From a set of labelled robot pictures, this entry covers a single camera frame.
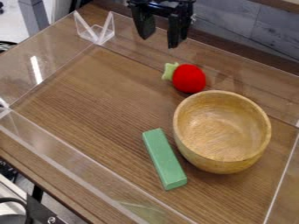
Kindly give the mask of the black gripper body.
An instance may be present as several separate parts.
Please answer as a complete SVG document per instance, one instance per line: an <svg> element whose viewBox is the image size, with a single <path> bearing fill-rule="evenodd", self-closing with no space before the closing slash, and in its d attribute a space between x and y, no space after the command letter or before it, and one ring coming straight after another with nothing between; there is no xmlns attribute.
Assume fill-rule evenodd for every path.
<svg viewBox="0 0 299 224"><path fill-rule="evenodd" d="M178 15L185 23L193 21L197 0L127 0L126 2L134 20L138 22L146 22L155 16L169 18L171 15Z"/></svg>

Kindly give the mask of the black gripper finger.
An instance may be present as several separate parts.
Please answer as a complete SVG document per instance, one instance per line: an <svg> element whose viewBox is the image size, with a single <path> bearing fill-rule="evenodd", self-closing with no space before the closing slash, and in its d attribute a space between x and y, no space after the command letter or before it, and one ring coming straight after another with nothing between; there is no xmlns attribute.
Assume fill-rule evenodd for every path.
<svg viewBox="0 0 299 224"><path fill-rule="evenodd" d="M142 7L131 8L135 28L142 39L149 39L155 33L155 16Z"/></svg>
<svg viewBox="0 0 299 224"><path fill-rule="evenodd" d="M169 48L177 48L187 39L193 18L190 15L173 14L169 17Z"/></svg>

